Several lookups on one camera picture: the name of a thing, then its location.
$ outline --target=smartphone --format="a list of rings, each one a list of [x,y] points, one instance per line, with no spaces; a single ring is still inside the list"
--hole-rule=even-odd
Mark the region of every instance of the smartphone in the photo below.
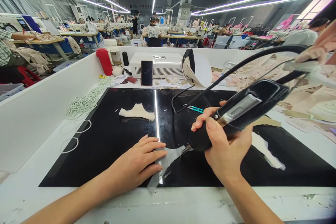
[[[141,86],[153,86],[153,61],[141,61]]]

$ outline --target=teal pen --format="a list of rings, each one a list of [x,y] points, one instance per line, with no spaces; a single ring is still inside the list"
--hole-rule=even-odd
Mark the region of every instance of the teal pen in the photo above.
[[[197,109],[197,110],[200,110],[200,111],[204,111],[203,109],[201,109],[201,108],[197,108],[197,107],[194,107],[194,106],[189,106],[188,108],[193,108],[193,109]]]
[[[194,109],[194,108],[191,108],[191,107],[188,107],[188,109],[190,109],[190,110],[193,110],[193,111],[196,111],[196,112],[198,112],[198,113],[201,113],[201,114],[203,114],[203,111],[200,111],[200,110],[197,110],[197,109]]]

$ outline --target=red thermos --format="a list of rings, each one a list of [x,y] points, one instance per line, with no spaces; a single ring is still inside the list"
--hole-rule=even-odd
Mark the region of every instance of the red thermos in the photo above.
[[[109,52],[105,48],[98,48],[96,55],[102,65],[105,75],[112,75],[112,65],[109,57]]]

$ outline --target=window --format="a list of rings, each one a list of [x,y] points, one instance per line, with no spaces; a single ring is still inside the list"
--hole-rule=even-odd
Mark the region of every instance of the window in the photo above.
[[[298,24],[301,21],[310,22],[318,13],[320,13],[332,0],[313,0],[300,16],[293,22]]]

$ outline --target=white bottle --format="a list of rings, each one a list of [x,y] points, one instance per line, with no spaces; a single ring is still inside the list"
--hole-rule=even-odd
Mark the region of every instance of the white bottle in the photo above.
[[[121,58],[117,41],[113,38],[104,39],[105,48],[108,51],[108,56],[112,65],[121,65]]]

